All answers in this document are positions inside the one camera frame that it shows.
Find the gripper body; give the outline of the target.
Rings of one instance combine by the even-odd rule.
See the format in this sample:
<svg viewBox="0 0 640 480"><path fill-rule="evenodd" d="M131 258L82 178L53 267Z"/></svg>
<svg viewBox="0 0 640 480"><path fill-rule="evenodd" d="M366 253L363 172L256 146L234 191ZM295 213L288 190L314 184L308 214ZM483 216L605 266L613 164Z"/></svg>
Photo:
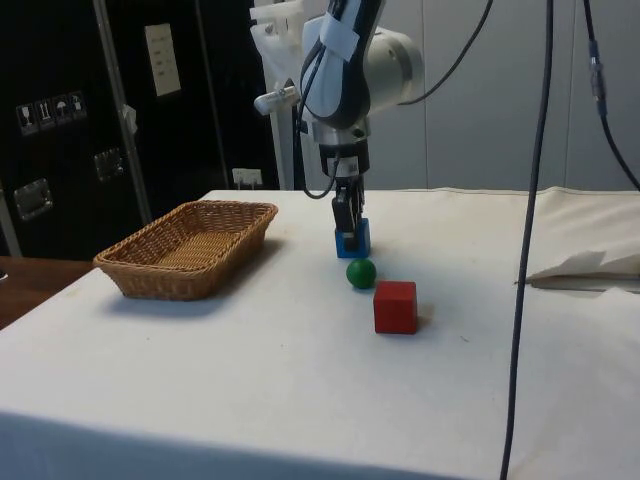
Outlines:
<svg viewBox="0 0 640 480"><path fill-rule="evenodd" d="M331 185L354 184L364 187L364 174L370 168L367 141L343 145L319 145L321 168Z"/></svg>

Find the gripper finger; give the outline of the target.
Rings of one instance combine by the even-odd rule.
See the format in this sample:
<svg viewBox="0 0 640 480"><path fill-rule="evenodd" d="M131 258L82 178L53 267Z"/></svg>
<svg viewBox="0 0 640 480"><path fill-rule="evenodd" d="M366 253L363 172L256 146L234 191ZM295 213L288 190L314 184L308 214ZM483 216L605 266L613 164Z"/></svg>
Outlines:
<svg viewBox="0 0 640 480"><path fill-rule="evenodd" d="M351 240L351 249L360 250L362 241L362 219L364 206L364 182L353 181L351 184L351 210L353 216L353 239Z"/></svg>
<svg viewBox="0 0 640 480"><path fill-rule="evenodd" d="M353 214L348 186L338 186L332 200L336 232L345 251L353 250Z"/></svg>

